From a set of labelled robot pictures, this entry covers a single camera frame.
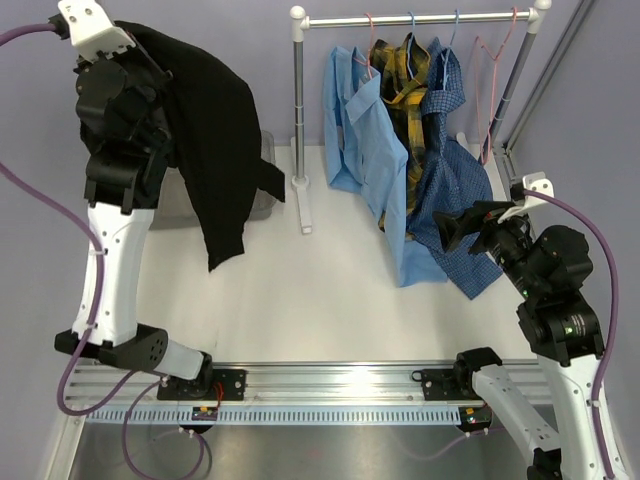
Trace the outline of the clear plastic storage bin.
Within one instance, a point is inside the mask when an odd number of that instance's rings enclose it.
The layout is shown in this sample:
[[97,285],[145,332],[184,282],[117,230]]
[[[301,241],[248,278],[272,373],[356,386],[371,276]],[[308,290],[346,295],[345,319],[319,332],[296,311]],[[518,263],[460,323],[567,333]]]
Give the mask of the clear plastic storage bin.
[[252,212],[266,210],[263,201],[255,201],[258,194],[280,202],[286,198],[285,174],[273,162],[274,154],[255,124],[246,131],[211,134],[200,158],[165,175],[152,227],[198,225],[214,236],[242,235]]

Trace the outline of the blue hanger for checked shirt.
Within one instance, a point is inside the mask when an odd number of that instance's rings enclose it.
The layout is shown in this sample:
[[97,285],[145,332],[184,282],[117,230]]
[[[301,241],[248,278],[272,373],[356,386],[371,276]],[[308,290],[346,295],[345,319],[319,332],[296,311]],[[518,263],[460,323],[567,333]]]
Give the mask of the blue hanger for checked shirt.
[[443,78],[442,78],[442,89],[446,90],[448,81],[449,81],[449,60],[452,55],[453,44],[455,42],[455,38],[458,31],[458,26],[460,24],[460,10],[458,8],[455,9],[455,20],[454,27],[452,30],[451,38],[448,46],[443,50]]

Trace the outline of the light blue shirt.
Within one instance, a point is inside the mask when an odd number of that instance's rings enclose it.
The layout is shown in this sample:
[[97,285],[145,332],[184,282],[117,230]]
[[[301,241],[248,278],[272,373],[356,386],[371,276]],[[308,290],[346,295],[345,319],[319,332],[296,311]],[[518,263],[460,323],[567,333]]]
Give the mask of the light blue shirt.
[[399,287],[444,283],[447,275],[429,249],[407,235],[408,152],[394,132],[380,83],[358,48],[330,52],[323,81],[327,182],[364,199],[384,234]]

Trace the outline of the dark blue checked shirt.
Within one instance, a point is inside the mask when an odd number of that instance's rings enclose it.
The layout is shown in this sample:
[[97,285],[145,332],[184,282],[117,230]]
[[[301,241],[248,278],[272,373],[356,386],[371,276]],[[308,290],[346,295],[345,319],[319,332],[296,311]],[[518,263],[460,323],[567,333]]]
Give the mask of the dark blue checked shirt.
[[453,52],[447,89],[442,89],[445,48],[437,38],[427,47],[431,66],[428,91],[421,102],[426,163],[419,184],[419,205],[407,226],[453,284],[474,299],[500,277],[501,270],[487,255],[468,253],[474,235],[465,237],[455,250],[444,252],[432,217],[434,212],[460,214],[477,200],[493,199],[484,167],[447,133],[447,116],[465,103],[465,94],[460,64]]

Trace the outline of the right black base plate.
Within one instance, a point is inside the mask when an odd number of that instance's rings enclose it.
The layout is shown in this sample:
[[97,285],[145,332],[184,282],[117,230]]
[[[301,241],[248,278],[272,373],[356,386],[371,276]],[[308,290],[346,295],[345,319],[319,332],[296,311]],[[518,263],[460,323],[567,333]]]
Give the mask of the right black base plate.
[[414,370],[411,380],[420,384],[423,398],[427,401],[481,400],[468,381],[460,377],[453,368]]

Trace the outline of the blue hanger for plaid shirt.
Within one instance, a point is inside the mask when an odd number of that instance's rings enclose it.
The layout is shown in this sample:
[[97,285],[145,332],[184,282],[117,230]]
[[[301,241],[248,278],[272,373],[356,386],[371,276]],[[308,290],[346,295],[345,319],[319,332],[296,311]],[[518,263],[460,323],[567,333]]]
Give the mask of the blue hanger for plaid shirt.
[[412,68],[412,47],[414,44],[414,40],[415,40],[415,26],[416,26],[416,20],[415,20],[415,15],[412,11],[408,11],[407,14],[410,16],[410,20],[411,20],[411,30],[409,33],[409,37],[408,37],[408,41],[407,41],[407,47],[406,47],[406,67],[407,67],[407,72],[409,74],[409,78],[413,79],[414,78],[414,71]]

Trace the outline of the yellow plaid shirt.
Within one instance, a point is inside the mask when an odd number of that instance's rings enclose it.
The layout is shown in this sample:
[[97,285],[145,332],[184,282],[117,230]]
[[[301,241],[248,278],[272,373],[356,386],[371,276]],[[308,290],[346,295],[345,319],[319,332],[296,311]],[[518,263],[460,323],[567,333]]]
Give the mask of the yellow plaid shirt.
[[415,40],[412,47],[414,78],[406,67],[409,34],[399,46],[383,39],[374,42],[371,66],[381,74],[380,96],[391,118],[394,132],[408,154],[406,166],[406,216],[410,220],[419,205],[419,184],[425,171],[425,134],[421,102],[428,91],[431,54]]

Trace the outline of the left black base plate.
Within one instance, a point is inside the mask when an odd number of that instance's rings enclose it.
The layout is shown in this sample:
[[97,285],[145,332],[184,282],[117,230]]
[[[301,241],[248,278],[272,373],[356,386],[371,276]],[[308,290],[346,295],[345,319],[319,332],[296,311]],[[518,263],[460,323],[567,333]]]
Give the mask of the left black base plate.
[[231,401],[244,400],[248,372],[237,368],[213,368],[194,380],[171,377],[158,388],[160,401]]

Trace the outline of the right aluminium frame post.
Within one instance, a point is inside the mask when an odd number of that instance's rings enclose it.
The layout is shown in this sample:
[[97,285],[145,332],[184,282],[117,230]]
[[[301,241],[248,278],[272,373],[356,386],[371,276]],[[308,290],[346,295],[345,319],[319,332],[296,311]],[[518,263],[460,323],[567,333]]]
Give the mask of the right aluminium frame post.
[[524,107],[515,122],[515,125],[509,134],[508,139],[503,144],[504,151],[511,155],[520,136],[523,134],[529,119],[533,115],[538,103],[542,99],[546,89],[549,87],[556,71],[558,70],[562,60],[567,55],[571,45],[574,43],[577,35],[588,20],[594,7],[598,4],[597,0],[581,0],[572,13],[562,35],[560,36],[550,58],[548,59],[541,75],[539,76],[531,94],[529,95]]

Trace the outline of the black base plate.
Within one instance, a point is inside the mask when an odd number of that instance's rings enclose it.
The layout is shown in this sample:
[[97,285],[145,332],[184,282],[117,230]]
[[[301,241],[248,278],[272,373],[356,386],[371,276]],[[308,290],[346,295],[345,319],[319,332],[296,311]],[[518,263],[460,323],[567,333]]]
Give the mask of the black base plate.
[[194,380],[171,377],[158,388],[160,401],[231,401],[244,400],[248,372],[237,368],[213,368]]
[[453,368],[414,370],[411,380],[420,384],[423,398],[427,401],[481,400],[468,381],[460,377]]

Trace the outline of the aluminium mounting rail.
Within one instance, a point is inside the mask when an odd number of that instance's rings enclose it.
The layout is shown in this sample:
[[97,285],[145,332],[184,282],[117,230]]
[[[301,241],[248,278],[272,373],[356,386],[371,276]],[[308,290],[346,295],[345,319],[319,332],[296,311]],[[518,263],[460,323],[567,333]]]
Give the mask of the aluminium mounting rail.
[[[223,405],[417,405],[424,403],[421,385],[412,372],[421,368],[445,368],[444,363],[231,363],[218,368],[245,370],[244,399],[230,401],[224,387]],[[511,385],[533,405],[551,405],[549,387],[541,369],[532,361],[505,363]],[[89,406],[103,399],[125,376],[124,371],[85,364],[76,367],[65,389],[69,406]],[[126,404],[158,377],[134,374],[117,392],[112,403]]]

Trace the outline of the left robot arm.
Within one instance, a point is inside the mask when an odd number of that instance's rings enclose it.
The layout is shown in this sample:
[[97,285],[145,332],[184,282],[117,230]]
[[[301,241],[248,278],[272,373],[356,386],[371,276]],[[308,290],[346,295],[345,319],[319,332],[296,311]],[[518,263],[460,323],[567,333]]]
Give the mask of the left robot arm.
[[215,384],[210,355],[139,322],[137,285],[146,236],[174,144],[163,111],[169,72],[140,47],[77,69],[76,114],[90,152],[84,197],[93,234],[81,306],[56,335],[65,354],[167,377],[161,397],[202,399]]

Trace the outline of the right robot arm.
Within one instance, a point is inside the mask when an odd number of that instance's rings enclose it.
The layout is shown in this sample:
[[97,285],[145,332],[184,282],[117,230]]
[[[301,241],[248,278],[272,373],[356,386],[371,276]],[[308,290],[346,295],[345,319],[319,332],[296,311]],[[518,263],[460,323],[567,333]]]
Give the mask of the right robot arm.
[[477,201],[461,215],[433,215],[445,250],[468,235],[470,252],[488,253],[521,294],[519,327],[551,394],[556,424],[549,426],[511,383],[489,347],[457,355],[452,383],[462,396],[483,401],[527,462],[529,479],[627,479],[600,370],[607,348],[600,322],[581,293],[593,264],[585,236],[552,225],[537,239],[523,208]]

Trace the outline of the black shirt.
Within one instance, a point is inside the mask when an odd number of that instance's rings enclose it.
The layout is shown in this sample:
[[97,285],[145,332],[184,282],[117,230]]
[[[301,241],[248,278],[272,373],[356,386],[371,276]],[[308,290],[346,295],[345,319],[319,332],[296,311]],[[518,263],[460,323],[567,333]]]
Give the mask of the black shirt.
[[209,52],[148,26],[119,21],[172,78],[164,110],[177,168],[199,220],[208,268],[244,253],[243,233],[257,191],[286,198],[285,175],[262,156],[253,93]]

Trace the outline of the metal clothes rack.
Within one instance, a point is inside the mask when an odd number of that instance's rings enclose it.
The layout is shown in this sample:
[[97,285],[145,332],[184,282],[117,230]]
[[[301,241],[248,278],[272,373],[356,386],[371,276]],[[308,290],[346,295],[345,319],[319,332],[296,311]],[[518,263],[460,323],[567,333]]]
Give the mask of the metal clothes rack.
[[530,7],[510,12],[492,13],[452,13],[390,16],[358,16],[345,18],[313,19],[301,6],[294,6],[289,11],[291,19],[291,38],[293,45],[294,74],[294,136],[291,138],[293,158],[293,177],[291,180],[296,195],[299,214],[300,231],[304,235],[313,232],[313,220],[310,202],[310,180],[305,169],[305,122],[304,122],[304,38],[312,29],[331,29],[344,27],[375,26],[410,26],[465,23],[508,22],[514,26],[517,22],[525,22],[527,31],[514,61],[501,97],[491,95],[492,118],[484,142],[480,145],[479,158],[484,160],[492,153],[492,142],[497,139],[504,117],[513,98],[518,81],[537,38],[539,30],[552,7],[550,1],[535,1]]

